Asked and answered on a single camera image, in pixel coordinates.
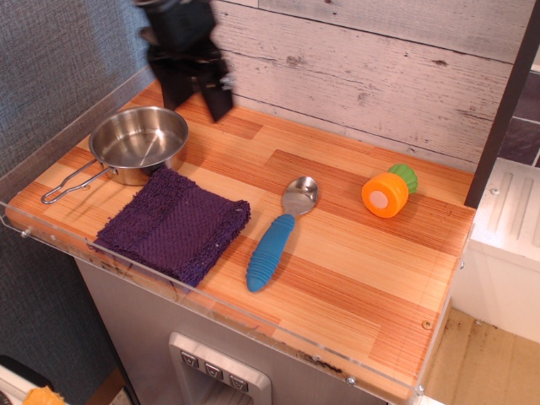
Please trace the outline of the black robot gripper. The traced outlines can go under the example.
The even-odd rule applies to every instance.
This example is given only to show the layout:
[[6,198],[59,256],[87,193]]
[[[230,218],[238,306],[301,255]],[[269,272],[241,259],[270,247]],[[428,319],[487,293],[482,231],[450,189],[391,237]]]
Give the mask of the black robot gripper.
[[200,94],[214,122],[234,106],[234,80],[212,39],[217,26],[209,1],[136,1],[148,26],[148,63],[161,85],[164,106],[175,111]]

